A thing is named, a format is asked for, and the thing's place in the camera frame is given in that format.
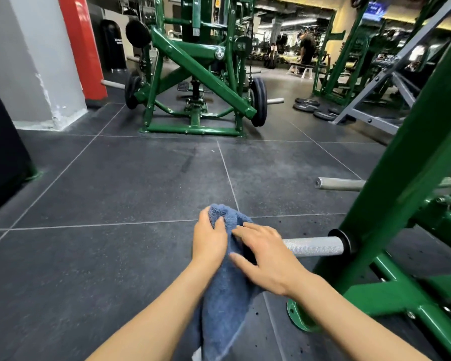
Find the person's left hand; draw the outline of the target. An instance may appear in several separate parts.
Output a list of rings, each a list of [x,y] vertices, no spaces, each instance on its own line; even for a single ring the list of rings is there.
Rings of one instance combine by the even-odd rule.
[[[228,234],[215,234],[210,222],[210,206],[204,208],[194,226],[192,261],[207,268],[217,270],[228,248]]]

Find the person's right hand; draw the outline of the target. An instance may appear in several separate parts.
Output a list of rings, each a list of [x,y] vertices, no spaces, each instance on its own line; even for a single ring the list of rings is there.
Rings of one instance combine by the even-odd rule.
[[[252,282],[274,294],[294,297],[297,279],[308,272],[285,246],[279,233],[263,233],[242,225],[232,230],[232,234],[252,252],[254,265],[261,270],[261,280]]]

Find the blue terry towel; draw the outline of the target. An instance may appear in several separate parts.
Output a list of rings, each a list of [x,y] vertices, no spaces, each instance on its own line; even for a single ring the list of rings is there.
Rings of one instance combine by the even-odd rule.
[[[209,218],[212,226],[218,218],[223,218],[228,249],[194,315],[200,346],[193,353],[192,361],[222,361],[241,333],[254,299],[264,291],[251,282],[229,257],[229,253],[238,253],[253,265],[257,264],[252,250],[232,233],[234,228],[252,222],[252,219],[229,206],[218,204],[210,206]]]

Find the person's left forearm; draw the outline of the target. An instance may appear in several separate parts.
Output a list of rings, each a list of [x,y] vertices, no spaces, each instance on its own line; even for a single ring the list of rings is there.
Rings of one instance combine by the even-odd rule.
[[[193,259],[152,303],[85,361],[170,361],[221,262]]]

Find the person's right forearm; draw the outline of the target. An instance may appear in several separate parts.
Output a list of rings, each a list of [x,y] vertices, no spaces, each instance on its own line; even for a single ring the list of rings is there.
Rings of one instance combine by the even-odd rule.
[[[431,361],[315,274],[305,272],[297,278],[289,296],[354,361]]]

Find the silver knurled plate sleeve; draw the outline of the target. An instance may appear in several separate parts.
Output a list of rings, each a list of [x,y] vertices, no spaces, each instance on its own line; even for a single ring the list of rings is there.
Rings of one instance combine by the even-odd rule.
[[[297,258],[348,256],[358,249],[358,243],[340,229],[331,230],[325,237],[290,238],[282,240]]]

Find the white flat bench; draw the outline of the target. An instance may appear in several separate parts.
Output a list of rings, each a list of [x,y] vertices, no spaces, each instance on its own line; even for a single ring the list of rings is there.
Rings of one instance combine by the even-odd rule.
[[[314,68],[315,66],[313,65],[304,65],[296,62],[291,62],[289,63],[287,74],[299,76],[301,79],[313,79]]]

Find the green plate-loaded leverage machine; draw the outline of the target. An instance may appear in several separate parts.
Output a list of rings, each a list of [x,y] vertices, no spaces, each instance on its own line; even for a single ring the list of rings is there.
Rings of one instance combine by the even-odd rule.
[[[177,18],[153,1],[154,16],[139,20],[151,35],[138,61],[139,132],[242,137],[256,114],[246,72],[255,0],[181,0]]]

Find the green power rack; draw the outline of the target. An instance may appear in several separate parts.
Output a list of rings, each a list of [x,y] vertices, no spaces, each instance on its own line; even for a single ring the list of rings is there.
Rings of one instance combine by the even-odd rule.
[[[323,46],[314,69],[313,95],[323,101],[345,107],[372,77],[372,62],[386,46],[386,21],[362,20],[369,1],[347,0],[347,10],[354,11],[349,31],[333,33],[334,14],[328,24]]]

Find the black round roller pad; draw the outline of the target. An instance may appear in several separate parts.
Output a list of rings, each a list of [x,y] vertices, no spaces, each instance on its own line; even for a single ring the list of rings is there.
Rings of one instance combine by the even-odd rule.
[[[126,24],[126,37],[135,48],[145,48],[151,42],[149,29],[139,20],[129,20]]]

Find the black cylindrical bag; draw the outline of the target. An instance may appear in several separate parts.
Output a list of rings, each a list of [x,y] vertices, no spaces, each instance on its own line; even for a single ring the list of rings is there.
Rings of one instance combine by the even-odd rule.
[[[127,70],[127,65],[119,25],[113,20],[102,19],[100,32],[106,70],[124,72]]]

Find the black upholstered pad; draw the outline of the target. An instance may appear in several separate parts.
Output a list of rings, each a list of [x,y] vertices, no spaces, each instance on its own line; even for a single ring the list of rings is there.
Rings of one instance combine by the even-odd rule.
[[[37,174],[36,166],[0,98],[0,207]]]

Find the green weight machine frame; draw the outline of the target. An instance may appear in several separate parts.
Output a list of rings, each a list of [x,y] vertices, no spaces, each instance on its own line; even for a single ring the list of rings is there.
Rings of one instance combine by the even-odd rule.
[[[369,316],[409,313],[451,358],[451,319],[430,296],[451,300],[451,275],[405,274],[384,250],[400,230],[419,225],[451,247],[451,194],[433,191],[451,170],[451,44],[339,229],[341,255],[314,273]]]

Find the grey metal bench frame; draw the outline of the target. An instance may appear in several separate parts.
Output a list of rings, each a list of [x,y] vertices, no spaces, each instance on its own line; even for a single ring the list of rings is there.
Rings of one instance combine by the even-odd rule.
[[[426,18],[427,22],[420,20],[420,29],[412,32],[407,43],[400,49],[400,51],[394,56],[392,61],[384,62],[380,72],[369,82],[366,87],[347,105],[339,115],[330,121],[330,124],[339,125],[343,120],[349,118],[355,118],[363,123],[379,129],[389,135],[395,135],[400,126],[395,125],[392,120],[367,114],[357,108],[358,105],[364,103],[366,98],[371,95],[374,90],[380,85],[386,82],[391,82],[400,92],[405,103],[412,108],[416,102],[410,86],[414,86],[407,78],[405,78],[400,70],[406,66],[409,61],[409,57],[413,50],[421,44],[432,31],[443,22],[444,19],[451,14],[451,0],[446,0],[442,3],[441,8],[437,9],[436,13],[430,18]]]

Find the blue wall screen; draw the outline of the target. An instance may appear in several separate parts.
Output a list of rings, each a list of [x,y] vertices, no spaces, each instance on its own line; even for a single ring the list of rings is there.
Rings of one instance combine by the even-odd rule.
[[[385,16],[388,7],[389,5],[378,1],[369,1],[363,13],[362,20],[380,22]]]

